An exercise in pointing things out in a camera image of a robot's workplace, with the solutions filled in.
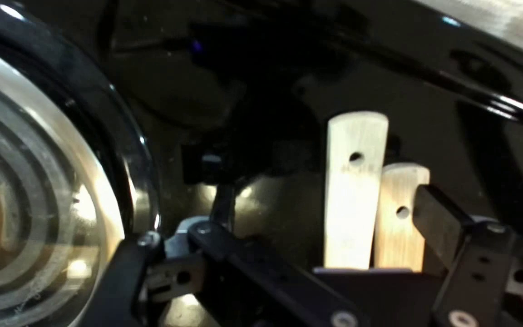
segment wooden block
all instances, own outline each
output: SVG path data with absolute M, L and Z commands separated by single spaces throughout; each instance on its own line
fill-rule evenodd
M 429 184 L 429 178 L 429 169 L 415 163 L 383 168 L 375 227 L 376 268 L 423 269 L 425 239 L 413 225 L 413 206 L 417 186 Z
M 328 122 L 324 267 L 368 269 L 389 122 L 377 112 Z

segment concentric rings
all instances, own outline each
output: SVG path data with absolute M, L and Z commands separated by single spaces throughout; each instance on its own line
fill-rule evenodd
M 74 323 L 122 236 L 83 137 L 0 59 L 0 325 Z

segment wooden stick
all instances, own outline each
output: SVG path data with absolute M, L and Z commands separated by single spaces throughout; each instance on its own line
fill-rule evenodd
M 395 163 L 382 169 L 376 213 L 376 268 L 423 269 L 425 239 L 413 225 L 417 186 L 429 184 L 429 169 L 415 163 Z
M 351 112 L 328 122 L 324 267 L 368 269 L 389 122 Z

